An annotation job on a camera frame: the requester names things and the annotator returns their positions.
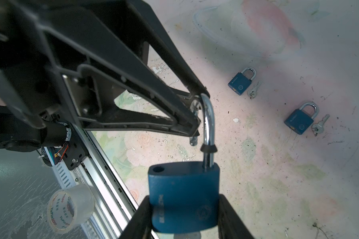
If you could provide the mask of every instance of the key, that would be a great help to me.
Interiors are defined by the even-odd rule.
[[[319,121],[318,123],[315,123],[312,125],[312,131],[314,132],[314,135],[317,136],[318,133],[323,133],[324,132],[324,128],[323,125],[324,123],[328,120],[328,118],[330,117],[329,114],[326,114],[326,116],[322,119],[322,121]]]
[[[247,92],[250,99],[254,99],[256,97],[256,91],[258,90],[259,86],[262,84],[262,81],[258,81],[257,85],[254,85],[253,89]]]

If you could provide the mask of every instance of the table surface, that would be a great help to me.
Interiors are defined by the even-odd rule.
[[[220,193],[252,234],[359,238],[359,0],[147,2],[211,95]],[[148,66],[185,89],[153,49]],[[257,71],[253,82],[263,82],[252,100],[227,85],[249,66]],[[283,123],[307,101],[319,106],[316,122],[330,114],[316,137],[310,128],[297,135]],[[115,102],[162,115],[128,92]],[[94,134],[138,203],[148,194],[150,165],[202,159],[200,146],[185,137]],[[217,238],[217,230],[202,237]]]

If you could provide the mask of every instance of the blue padlock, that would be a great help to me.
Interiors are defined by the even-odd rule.
[[[250,79],[244,76],[244,72],[247,70],[251,70],[253,72],[253,76]],[[235,77],[227,85],[232,90],[234,90],[235,93],[241,95],[250,86],[255,76],[256,76],[256,71],[251,67],[247,67],[243,71],[236,74]]]
[[[214,163],[215,119],[205,94],[190,109],[204,114],[203,161],[153,165],[148,171],[149,200],[153,230],[162,233],[190,233],[215,227],[218,223],[219,166]],[[197,144],[196,137],[190,144]]]
[[[314,108],[314,114],[309,116],[302,111],[306,106],[312,106]],[[314,102],[304,103],[299,109],[294,110],[294,112],[284,121],[284,123],[295,131],[297,134],[303,134],[308,127],[314,122],[315,117],[319,113],[319,108]]]

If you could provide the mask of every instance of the dirt stain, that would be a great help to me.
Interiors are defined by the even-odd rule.
[[[261,146],[261,153],[262,153],[262,158],[263,160],[269,165],[269,166],[274,166],[273,163],[273,157],[271,156],[271,153],[269,151],[269,148],[265,145]]]
[[[278,198],[273,202],[270,208],[271,216],[274,220],[281,220],[285,216],[287,211],[287,203],[283,198]]]
[[[182,26],[181,26],[180,23],[174,24],[174,27],[176,28],[177,31],[178,31],[178,30],[182,30]]]
[[[178,152],[181,155],[181,158],[183,160],[186,160],[187,156],[188,156],[188,153],[187,153],[187,150],[185,149],[185,147],[182,146],[182,145],[179,145],[179,144],[177,145],[177,147],[178,147]]]
[[[237,175],[242,174],[241,166],[236,158],[231,158],[230,170],[231,170],[232,176],[237,176]]]
[[[277,191],[280,194],[285,194],[289,188],[279,179],[267,179],[267,185],[270,189]]]
[[[241,144],[242,154],[247,163],[252,163],[256,154],[256,145],[252,138],[247,137]]]
[[[256,116],[255,114],[251,113],[246,117],[245,126],[248,128],[252,128],[255,124]]]
[[[263,209],[263,201],[259,197],[259,192],[258,192],[257,188],[255,187],[255,185],[252,182],[247,182],[245,190],[246,190],[246,194],[249,198],[249,200],[247,202],[252,203],[250,208],[253,210],[253,212],[255,214],[260,213]]]
[[[323,179],[326,174],[315,165],[298,165],[293,167],[294,170],[303,175],[307,180]]]

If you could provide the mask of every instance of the clear packing tape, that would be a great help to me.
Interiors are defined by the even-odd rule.
[[[48,222],[56,233],[67,233],[88,220],[94,206],[93,194],[85,184],[58,190],[48,203]]]

